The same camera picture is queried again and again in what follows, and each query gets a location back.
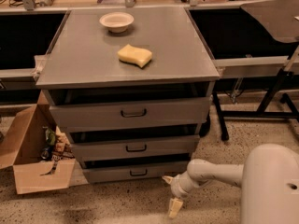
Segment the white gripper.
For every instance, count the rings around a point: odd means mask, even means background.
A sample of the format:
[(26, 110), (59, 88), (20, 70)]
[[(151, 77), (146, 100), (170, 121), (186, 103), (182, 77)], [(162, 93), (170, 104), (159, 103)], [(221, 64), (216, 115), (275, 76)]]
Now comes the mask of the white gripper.
[(191, 179), (187, 172), (181, 175), (172, 176), (164, 175), (163, 181), (170, 184), (171, 191), (176, 198), (171, 198), (168, 207), (168, 216), (175, 218), (183, 205), (181, 199), (185, 199), (189, 193), (196, 188), (196, 182)]

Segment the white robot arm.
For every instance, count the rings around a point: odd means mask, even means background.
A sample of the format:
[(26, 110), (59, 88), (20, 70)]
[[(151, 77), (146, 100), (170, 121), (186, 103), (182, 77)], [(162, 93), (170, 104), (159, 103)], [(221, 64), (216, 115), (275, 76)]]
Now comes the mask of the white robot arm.
[(284, 146), (257, 146), (243, 164), (194, 159), (184, 173), (163, 180), (173, 194), (171, 218), (193, 189), (217, 180), (241, 188), (240, 224), (299, 224), (299, 155)]

